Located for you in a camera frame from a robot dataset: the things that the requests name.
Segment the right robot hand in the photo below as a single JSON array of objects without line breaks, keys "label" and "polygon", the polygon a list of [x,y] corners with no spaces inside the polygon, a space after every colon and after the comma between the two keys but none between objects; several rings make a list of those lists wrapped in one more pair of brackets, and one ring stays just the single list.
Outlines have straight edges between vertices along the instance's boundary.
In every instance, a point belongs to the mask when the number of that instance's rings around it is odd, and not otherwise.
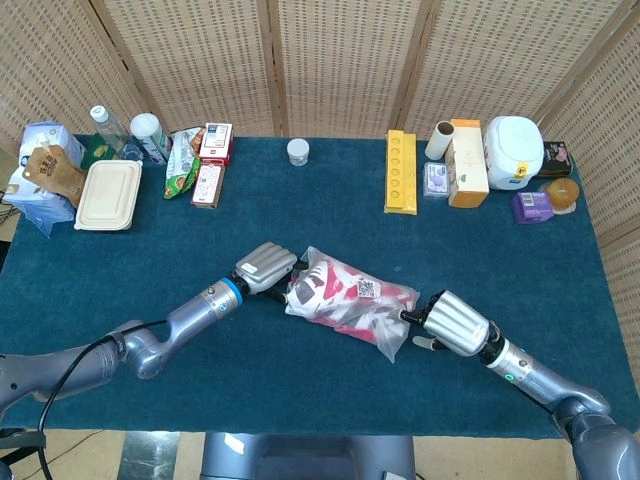
[{"label": "right robot hand", "polygon": [[490,322],[449,290],[432,295],[421,310],[400,311],[399,318],[428,334],[414,336],[412,341],[431,351],[449,350],[471,357],[479,354],[489,339]]}]

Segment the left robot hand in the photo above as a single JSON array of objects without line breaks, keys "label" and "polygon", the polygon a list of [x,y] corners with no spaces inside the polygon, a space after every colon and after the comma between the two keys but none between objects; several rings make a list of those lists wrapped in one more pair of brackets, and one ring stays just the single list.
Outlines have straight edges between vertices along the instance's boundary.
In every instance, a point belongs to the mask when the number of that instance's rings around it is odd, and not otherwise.
[{"label": "left robot hand", "polygon": [[230,276],[241,298],[261,295],[286,304],[285,294],[279,290],[287,284],[294,271],[307,270],[309,265],[288,249],[266,242],[239,260]]}]

